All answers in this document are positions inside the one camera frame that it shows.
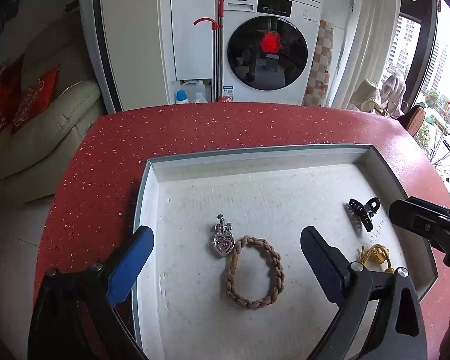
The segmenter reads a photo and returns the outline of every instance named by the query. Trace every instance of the white plastic bottle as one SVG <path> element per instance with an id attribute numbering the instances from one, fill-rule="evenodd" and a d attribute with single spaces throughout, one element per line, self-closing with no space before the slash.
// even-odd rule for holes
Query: white plastic bottle
<path id="1" fill-rule="evenodd" d="M 180 90 L 176 93 L 175 104 L 190 104 L 185 91 Z"/>
<path id="2" fill-rule="evenodd" d="M 195 93 L 202 92 L 203 97 L 205 97 L 205 85 L 203 84 L 203 81 L 200 80 L 191 80 L 184 82 L 180 89 L 182 91 L 185 91 L 187 94 L 188 100 L 192 103 L 195 98 Z"/>
<path id="3" fill-rule="evenodd" d="M 195 93 L 195 104 L 198 103 L 207 103 L 207 100 L 203 97 L 202 92 Z"/>

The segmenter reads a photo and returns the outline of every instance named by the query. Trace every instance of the red countertop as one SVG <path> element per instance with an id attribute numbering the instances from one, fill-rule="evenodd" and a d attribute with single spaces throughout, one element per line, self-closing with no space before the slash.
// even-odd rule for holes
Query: red countertop
<path id="1" fill-rule="evenodd" d="M 74 272 L 105 260 L 132 231 L 149 158 L 241 147 L 369 143 L 409 196 L 450 207 L 450 196 L 413 138 L 390 118 L 364 112 L 267 103 L 183 104 L 119 112 L 97 120 L 58 189 L 40 243 L 35 296 L 49 267 Z M 450 269 L 434 250 L 439 280 L 421 302 L 428 358 L 450 316 Z"/>

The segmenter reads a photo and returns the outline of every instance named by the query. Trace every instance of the heart pendant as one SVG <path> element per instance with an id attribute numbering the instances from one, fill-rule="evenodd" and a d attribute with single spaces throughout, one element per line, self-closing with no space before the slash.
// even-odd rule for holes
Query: heart pendant
<path id="1" fill-rule="evenodd" d="M 221 257 L 226 257 L 235 246 L 235 240 L 230 235 L 216 235 L 214 248 Z"/>
<path id="2" fill-rule="evenodd" d="M 227 223 L 220 214 L 217 216 L 220 223 L 215 225 L 214 248 L 220 257 L 226 257 L 235 246 L 235 239 L 232 236 L 232 224 Z"/>

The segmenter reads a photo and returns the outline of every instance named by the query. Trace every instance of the beige braided hair tie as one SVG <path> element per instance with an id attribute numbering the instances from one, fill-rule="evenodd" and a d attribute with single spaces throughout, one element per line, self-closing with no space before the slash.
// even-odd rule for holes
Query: beige braided hair tie
<path id="1" fill-rule="evenodd" d="M 263 299 L 251 301 L 235 292 L 236 265 L 239 261 L 240 251 L 244 246 L 248 246 L 249 248 L 252 246 L 262 247 L 269 255 L 269 260 L 275 267 L 275 285 L 270 289 L 271 295 L 268 295 Z M 267 240 L 263 238 L 258 239 L 246 235 L 236 243 L 232 253 L 232 261 L 230 263 L 230 267 L 226 271 L 226 293 L 232 300 L 234 300 L 239 305 L 242 305 L 246 310 L 261 309 L 262 307 L 265 307 L 277 301 L 278 294 L 284 290 L 284 279 L 285 274 L 282 269 L 282 263 L 280 262 L 280 255 L 276 251 L 274 251 L 273 246 L 270 245 Z"/>

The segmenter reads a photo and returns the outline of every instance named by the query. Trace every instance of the red pillow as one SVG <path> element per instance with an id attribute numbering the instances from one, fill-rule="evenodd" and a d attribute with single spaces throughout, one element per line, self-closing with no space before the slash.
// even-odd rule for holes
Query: red pillow
<path id="1" fill-rule="evenodd" d="M 41 76 L 35 85 L 28 87 L 13 118 L 12 134 L 50 105 L 58 72 L 59 68 L 54 67 Z"/>
<path id="2" fill-rule="evenodd" d="M 20 103 L 20 78 L 23 56 L 7 66 L 0 74 L 0 132 L 9 123 Z"/>

